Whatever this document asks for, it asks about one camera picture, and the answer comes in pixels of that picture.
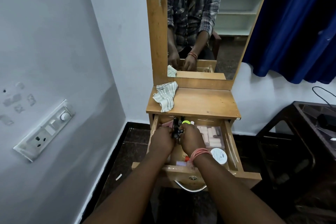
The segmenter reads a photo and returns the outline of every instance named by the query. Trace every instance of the mirror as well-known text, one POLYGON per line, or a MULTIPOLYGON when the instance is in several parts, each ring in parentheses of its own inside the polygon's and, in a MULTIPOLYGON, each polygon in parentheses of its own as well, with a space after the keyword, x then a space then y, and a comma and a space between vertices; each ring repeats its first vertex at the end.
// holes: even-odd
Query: mirror
POLYGON ((167 0, 168 76, 233 80, 261 1, 167 0))

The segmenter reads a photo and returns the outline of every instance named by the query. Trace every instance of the black cable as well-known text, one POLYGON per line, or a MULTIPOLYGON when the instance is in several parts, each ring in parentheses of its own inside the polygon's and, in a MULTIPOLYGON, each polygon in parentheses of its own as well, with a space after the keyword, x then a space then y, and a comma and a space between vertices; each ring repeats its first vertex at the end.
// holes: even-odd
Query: black cable
POLYGON ((322 88, 322 87, 320 87, 320 86, 314 86, 314 87, 311 88, 311 90, 312 90, 318 97, 320 97, 321 99, 323 99, 324 102, 326 102, 331 108, 333 108, 333 107, 331 106, 331 104, 329 104, 324 98, 322 98, 319 94, 317 94, 317 93, 315 92, 314 88, 321 88, 322 90, 325 90, 326 92, 328 92, 328 93, 330 93, 331 95, 333 95, 335 98, 336 98, 336 96, 335 96, 334 94, 332 94, 330 91, 327 91, 326 89, 324 89, 324 88, 322 88))

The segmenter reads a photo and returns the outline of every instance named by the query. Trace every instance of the drawer handle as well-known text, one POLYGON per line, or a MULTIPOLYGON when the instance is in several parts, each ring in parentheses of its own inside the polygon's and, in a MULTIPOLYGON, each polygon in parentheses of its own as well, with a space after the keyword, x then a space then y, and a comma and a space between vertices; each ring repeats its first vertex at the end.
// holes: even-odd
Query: drawer handle
POLYGON ((191 189, 187 189, 187 188, 185 188, 180 182, 178 182, 178 181, 174 181, 174 182, 176 182, 176 184, 178 185, 178 186, 180 186, 182 189, 184 189, 184 190, 186 190, 186 191, 188 191, 188 192, 192 192, 192 193, 195 193, 195 192, 200 192, 200 191, 202 191, 202 190, 204 190, 206 187, 207 187, 207 185, 204 185, 202 188, 200 188, 200 189, 196 189, 196 190, 191 190, 191 189))

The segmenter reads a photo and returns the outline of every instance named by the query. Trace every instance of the power socket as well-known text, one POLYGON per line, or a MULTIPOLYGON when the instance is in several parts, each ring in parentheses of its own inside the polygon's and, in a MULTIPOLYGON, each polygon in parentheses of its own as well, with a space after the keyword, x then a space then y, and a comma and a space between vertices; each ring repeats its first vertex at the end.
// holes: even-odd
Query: power socket
POLYGON ((71 105, 64 100, 39 126, 27 134, 14 150, 33 162, 74 114, 71 105))

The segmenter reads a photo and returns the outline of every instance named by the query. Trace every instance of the plaid shirt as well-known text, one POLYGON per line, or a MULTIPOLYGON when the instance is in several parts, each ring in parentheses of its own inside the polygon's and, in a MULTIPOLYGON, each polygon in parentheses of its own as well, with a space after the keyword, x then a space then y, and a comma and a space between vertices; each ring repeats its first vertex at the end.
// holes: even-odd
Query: plaid shirt
POLYGON ((221 0, 168 0, 168 26, 174 28, 177 51, 194 46, 198 33, 205 30, 212 35, 221 0))

